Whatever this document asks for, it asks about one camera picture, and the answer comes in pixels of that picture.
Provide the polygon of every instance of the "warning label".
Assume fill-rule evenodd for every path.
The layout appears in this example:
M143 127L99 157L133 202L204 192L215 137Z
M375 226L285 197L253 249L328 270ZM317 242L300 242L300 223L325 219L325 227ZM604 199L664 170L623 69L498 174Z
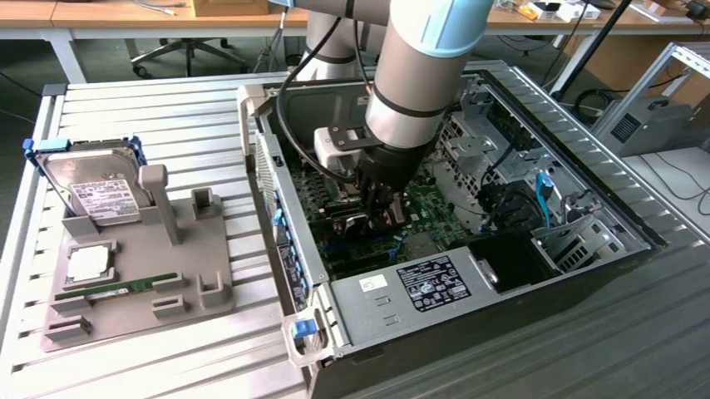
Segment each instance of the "warning label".
M419 312L470 297L448 256L398 269L399 278Z
M137 214L137 203L125 180L96 181L69 187L95 220Z

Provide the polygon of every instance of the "robotic arm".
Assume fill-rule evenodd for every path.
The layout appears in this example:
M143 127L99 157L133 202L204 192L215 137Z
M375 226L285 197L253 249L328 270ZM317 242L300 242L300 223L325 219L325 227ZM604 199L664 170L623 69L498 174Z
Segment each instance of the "robotic arm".
M364 126L366 134L379 145L358 152L356 175L368 209L384 210L388 225L403 224L406 217L398 212L400 195L431 148L455 98L470 51L483 35L492 0L271 1L312 11L308 51L336 17L366 22L359 34L360 42L370 43L370 48L378 47L376 39L368 41L370 34L364 37L364 31L378 33L382 28L371 24L387 24ZM354 62L354 40L348 39L352 23L343 20L338 26L315 56L320 64L343 66Z

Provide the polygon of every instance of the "office chair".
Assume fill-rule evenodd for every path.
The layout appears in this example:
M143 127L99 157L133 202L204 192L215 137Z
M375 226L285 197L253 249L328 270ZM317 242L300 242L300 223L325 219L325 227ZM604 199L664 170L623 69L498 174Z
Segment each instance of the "office chair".
M163 54L176 52L180 49L185 50L185 77L192 76L192 59L195 57L195 50L208 52L209 54L213 54L215 56L240 64L240 73L247 72L247 62L233 54L208 46L205 42L209 40L215 40L215 38L209 37L199 39L177 39L175 42L169 42L167 39L160 39L160 47L131 60L131 65L133 66L133 73L139 77L148 77L148 69L145 69L145 67L141 65L141 62L149 61L156 57L161 56ZM220 39L220 47L232 48L224 37Z

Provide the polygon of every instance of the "table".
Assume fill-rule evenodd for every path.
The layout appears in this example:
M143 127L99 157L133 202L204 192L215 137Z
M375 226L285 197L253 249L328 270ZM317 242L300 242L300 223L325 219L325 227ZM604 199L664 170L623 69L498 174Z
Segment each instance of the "table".
M41 4L43 8L49 8L49 4L56 5L51 12L52 28L27 27L27 17L12 19L12 15L24 15L23 10L33 7L32 4ZM8 12L4 22L0 20L0 38L43 39L51 42L67 78L72 83L87 82L73 45L77 39L268 37L279 22L276 7L269 15L248 17L195 17L189 8L177 10L177 16L171 17L136 6L129 0L103 0L91 3L0 0L0 7L3 10L13 10ZM554 89L566 81L608 16L610 12L602 11L598 20L582 21L575 34L586 38L560 74ZM491 11L488 22L487 35L566 35L572 28L571 23L560 20L532 22L519 13L500 9ZM305 23L307 12L299 9L292 10L285 21L284 36L304 36ZM695 24L656 24L635 11L627 10L610 34L686 35L697 34L698 30L699 27ZM128 51L133 52L135 47L131 42L127 44Z
M56 0L0 1L0 28L51 27Z
M4 336L0 355L0 392L11 388L9 397L51 392L60 397L116 397L119 392L131 398L168 392L176 397L305 396L303 375L285 355L235 101L240 85L283 78L281 73L72 85L63 96L43 98L35 140L136 133L148 162L168 169L168 197L187 198L191 189L203 186L221 197L236 309L200 323L44 353L37 338L63 232L63 203L45 179L25 167L3 253L3 270L15 265L17 271L0 277L0 292L15 278L20 282L7 326L13 333ZM7 320L0 322L3 335Z
M470 67L495 74L508 69L502 62L472 62ZM27 165L0 264L0 290L11 288L0 319L0 327L9 320L0 331L0 387L11 390L9 397L305 397L303 377L285 360L277 331L280 309L244 184L233 101L240 85L284 78L279 72L75 84L64 96L43 98L35 140L137 133L148 161L168 168L172 198L200 185L223 195L237 308L205 322L43 353L37 329L61 204ZM522 101L566 112L535 96ZM559 125L551 114L546 126ZM590 151L595 139L572 123L576 131L559 130L559 140L662 234L668 248L567 312L351 399L707 394L710 238L631 168L619 172L599 151Z

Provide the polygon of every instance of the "hard drive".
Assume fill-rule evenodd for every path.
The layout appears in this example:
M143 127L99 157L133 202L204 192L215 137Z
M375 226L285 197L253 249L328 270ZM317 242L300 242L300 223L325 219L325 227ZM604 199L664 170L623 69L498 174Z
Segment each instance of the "hard drive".
M145 159L137 137L104 141L43 140L24 143L35 164L73 216L89 216L99 226L140 220L139 208L152 206L137 176Z

